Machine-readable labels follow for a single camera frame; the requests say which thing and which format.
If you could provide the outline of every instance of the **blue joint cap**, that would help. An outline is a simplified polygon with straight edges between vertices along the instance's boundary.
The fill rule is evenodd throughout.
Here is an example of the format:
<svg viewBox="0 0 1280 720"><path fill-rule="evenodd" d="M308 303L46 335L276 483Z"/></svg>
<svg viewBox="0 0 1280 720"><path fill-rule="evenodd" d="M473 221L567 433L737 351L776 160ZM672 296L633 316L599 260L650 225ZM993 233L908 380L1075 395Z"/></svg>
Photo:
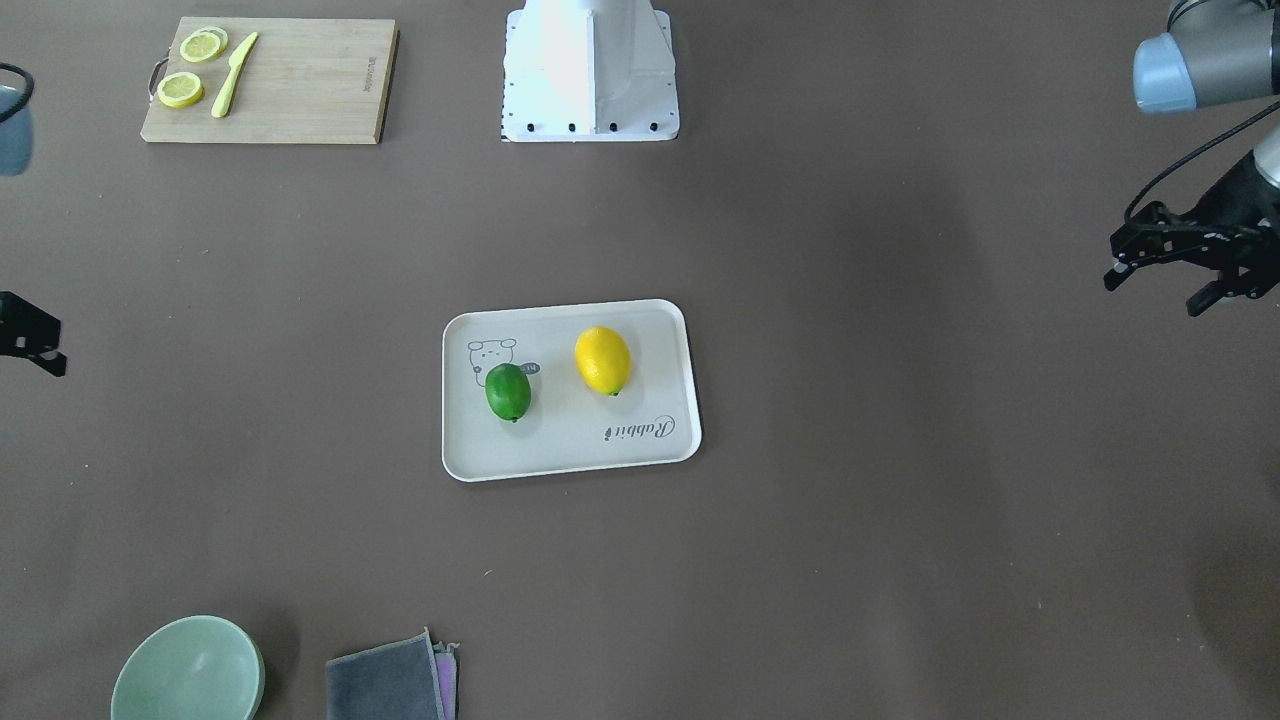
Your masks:
<svg viewBox="0 0 1280 720"><path fill-rule="evenodd" d="M1187 59L1167 32L1142 41L1133 56L1133 96L1148 115L1196 109L1196 87Z"/></svg>

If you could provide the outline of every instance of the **knife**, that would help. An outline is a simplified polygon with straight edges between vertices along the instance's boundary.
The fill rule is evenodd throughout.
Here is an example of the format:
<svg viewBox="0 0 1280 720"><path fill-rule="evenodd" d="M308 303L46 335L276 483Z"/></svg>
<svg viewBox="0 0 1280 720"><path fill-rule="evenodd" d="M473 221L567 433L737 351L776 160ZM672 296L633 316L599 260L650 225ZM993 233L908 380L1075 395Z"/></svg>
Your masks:
<svg viewBox="0 0 1280 720"><path fill-rule="evenodd" d="M239 72L244 67L244 58L248 56L248 51L253 47L253 42L257 40L257 33L250 33L248 37L241 41L236 46L236 51L232 53L232 58L228 61L232 67L230 74L227 76L227 82L223 83L223 88L218 91L218 99L214 100L214 109L210 114L215 118L221 118L227 115L227 110L232 108L232 95L236 95L236 82L239 79Z"/></svg>

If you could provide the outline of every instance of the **folded towel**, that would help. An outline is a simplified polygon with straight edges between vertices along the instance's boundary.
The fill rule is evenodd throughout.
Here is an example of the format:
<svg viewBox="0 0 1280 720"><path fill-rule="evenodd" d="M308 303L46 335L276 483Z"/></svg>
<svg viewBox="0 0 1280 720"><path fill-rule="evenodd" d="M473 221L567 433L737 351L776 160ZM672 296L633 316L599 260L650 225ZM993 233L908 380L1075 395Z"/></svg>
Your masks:
<svg viewBox="0 0 1280 720"><path fill-rule="evenodd" d="M431 646L430 632L325 664L329 720L453 720L457 646ZM445 712L439 667L449 688Z"/></svg>

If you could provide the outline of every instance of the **wooden cutting board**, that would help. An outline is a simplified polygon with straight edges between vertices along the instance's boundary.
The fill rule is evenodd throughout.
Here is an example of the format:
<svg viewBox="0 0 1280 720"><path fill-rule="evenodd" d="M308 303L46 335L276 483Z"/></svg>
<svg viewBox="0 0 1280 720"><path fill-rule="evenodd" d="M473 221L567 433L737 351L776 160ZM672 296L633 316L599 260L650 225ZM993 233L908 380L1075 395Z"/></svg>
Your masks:
<svg viewBox="0 0 1280 720"><path fill-rule="evenodd" d="M204 63L183 60L182 41L207 26L227 31L227 50ZM214 118L209 111L230 72L228 59L251 32L257 42L230 113ZM205 96L180 109L152 100L142 140L374 145L383 133L396 40L389 19L182 18L163 74L196 73Z"/></svg>

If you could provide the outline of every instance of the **bowl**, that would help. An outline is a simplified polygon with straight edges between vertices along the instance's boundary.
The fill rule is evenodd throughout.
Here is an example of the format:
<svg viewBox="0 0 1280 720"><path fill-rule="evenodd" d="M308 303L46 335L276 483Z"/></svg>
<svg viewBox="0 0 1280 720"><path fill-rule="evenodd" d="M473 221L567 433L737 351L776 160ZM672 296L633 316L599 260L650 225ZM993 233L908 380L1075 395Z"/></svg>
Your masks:
<svg viewBox="0 0 1280 720"><path fill-rule="evenodd" d="M111 720L250 720L265 678L257 646L234 623L183 618L151 633L124 662Z"/></svg>

